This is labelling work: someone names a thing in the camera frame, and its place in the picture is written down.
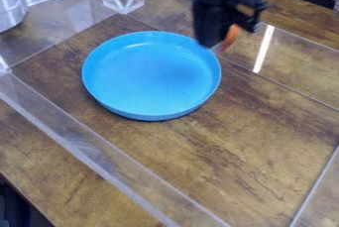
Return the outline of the orange toy carrot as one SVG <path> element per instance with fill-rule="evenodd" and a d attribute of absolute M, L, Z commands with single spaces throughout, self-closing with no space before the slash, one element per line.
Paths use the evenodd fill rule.
<path fill-rule="evenodd" d="M 225 38 L 217 47 L 219 53 L 224 53 L 229 49 L 229 47 L 232 46 L 232 44 L 235 43 L 237 39 L 240 32 L 241 32 L 241 28 L 236 24 L 232 24 L 227 32 Z"/>

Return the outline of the blue round tray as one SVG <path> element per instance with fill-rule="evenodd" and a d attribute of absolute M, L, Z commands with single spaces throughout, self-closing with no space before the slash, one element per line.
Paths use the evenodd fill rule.
<path fill-rule="evenodd" d="M 84 88 L 112 113 L 163 121 L 199 109 L 221 82 L 221 65 L 195 39 L 161 31 L 112 38 L 88 54 Z"/>

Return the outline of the clear acrylic enclosure panel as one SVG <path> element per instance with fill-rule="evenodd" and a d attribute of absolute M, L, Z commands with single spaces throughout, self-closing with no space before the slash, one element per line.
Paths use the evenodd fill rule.
<path fill-rule="evenodd" d="M 46 99 L 1 57 L 0 99 L 167 227 L 231 227 Z"/>

